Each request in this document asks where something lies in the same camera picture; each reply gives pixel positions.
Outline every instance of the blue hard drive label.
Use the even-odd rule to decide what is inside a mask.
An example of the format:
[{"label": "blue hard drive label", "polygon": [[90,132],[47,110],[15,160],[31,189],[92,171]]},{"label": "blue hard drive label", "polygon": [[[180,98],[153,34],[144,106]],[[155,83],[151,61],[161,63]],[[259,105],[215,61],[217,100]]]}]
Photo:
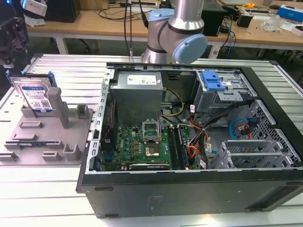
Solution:
[{"label": "blue hard drive label", "polygon": [[22,92],[34,111],[41,113],[52,111],[44,87],[22,87]]}]

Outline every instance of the black computer case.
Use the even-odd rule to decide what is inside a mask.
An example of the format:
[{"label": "black computer case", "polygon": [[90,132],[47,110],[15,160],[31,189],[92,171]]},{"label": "black computer case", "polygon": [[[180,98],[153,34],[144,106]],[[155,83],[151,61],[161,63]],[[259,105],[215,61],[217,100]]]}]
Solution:
[{"label": "black computer case", "polygon": [[216,0],[205,0],[201,16],[205,23],[203,34],[218,36],[225,13],[225,10]]},{"label": "black computer case", "polygon": [[45,20],[73,23],[80,11],[79,0],[49,0]]},{"label": "black computer case", "polygon": [[[255,72],[241,70],[301,154],[302,134]],[[85,192],[97,218],[271,211],[303,191],[303,170],[296,168],[96,175],[85,173],[85,166],[86,160],[78,191]]]}]

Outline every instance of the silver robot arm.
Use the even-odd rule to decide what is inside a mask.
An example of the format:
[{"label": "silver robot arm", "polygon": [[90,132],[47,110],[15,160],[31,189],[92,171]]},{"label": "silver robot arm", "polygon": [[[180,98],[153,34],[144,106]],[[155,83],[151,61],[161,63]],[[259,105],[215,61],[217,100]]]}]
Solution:
[{"label": "silver robot arm", "polygon": [[144,63],[190,64],[207,47],[201,19],[204,0],[176,0],[175,10],[155,9],[150,13]]}]

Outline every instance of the green circuit board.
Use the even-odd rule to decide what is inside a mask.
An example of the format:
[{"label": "green circuit board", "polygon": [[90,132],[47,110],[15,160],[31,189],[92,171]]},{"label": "green circuit board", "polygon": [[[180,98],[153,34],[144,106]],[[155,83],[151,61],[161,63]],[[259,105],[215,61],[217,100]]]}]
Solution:
[{"label": "green circuit board", "polygon": [[[155,132],[153,129],[148,130],[145,135],[155,135]],[[158,144],[145,144],[142,127],[119,127],[114,161],[169,164],[170,155],[166,129],[163,129],[161,141]]]}]

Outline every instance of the blue box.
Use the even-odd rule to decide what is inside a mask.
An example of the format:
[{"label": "blue box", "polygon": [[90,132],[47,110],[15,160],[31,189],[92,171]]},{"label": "blue box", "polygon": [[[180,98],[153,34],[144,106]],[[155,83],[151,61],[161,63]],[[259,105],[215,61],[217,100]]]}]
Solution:
[{"label": "blue box", "polygon": [[288,8],[286,5],[282,5],[278,10],[277,15],[286,19],[303,22],[303,9],[292,9]]}]

